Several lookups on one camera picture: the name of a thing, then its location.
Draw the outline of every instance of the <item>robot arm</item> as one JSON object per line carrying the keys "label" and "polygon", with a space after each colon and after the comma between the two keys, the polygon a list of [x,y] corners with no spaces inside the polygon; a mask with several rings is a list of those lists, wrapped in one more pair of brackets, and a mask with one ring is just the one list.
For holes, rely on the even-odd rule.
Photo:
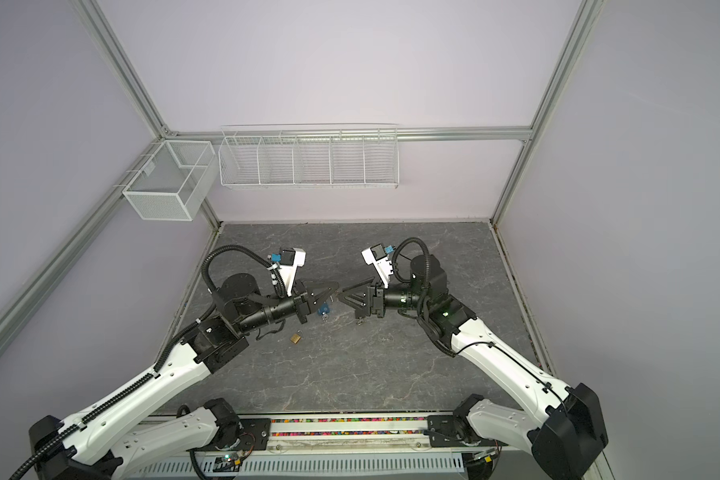
{"label": "robot arm", "polygon": [[533,455],[555,480],[581,478],[608,443],[597,395],[584,384],[571,388],[499,339],[448,292],[446,274],[424,243],[407,239],[402,245],[409,243],[421,245],[423,254],[411,260],[407,283],[388,283],[382,275],[382,282],[371,278],[345,289],[339,300],[352,306],[357,318],[381,318],[387,308],[403,314],[414,311],[416,321],[441,352],[475,364],[522,407],[502,407],[472,395],[454,409],[452,439],[470,444],[494,438]]}
{"label": "robot arm", "polygon": [[[239,440],[240,420],[221,399],[175,421],[141,432],[134,428],[165,401],[238,356],[248,347],[246,336],[251,331],[282,324],[294,315],[304,323],[338,289],[336,282],[294,281],[305,255],[300,249],[288,250],[295,254],[290,265],[264,260],[237,245],[211,252],[201,274],[213,305],[173,337],[154,365],[121,388],[66,418],[47,416],[33,425],[33,455],[11,480],[21,478],[32,466],[40,480],[124,478],[157,459],[209,442],[219,449],[232,448]],[[208,267],[227,251],[243,252],[266,266],[272,272],[276,295],[262,296],[250,274],[232,275],[216,287]],[[287,288],[280,273],[283,269]]]}

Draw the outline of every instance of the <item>wire basket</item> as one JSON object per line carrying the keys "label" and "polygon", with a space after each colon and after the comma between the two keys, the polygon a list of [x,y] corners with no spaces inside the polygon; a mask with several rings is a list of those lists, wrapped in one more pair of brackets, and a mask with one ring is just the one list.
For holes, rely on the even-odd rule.
{"label": "wire basket", "polygon": [[144,220],[192,221],[218,174],[211,142],[164,140],[123,195]]}
{"label": "wire basket", "polygon": [[225,135],[221,183],[229,188],[397,187],[394,130],[364,134]]}

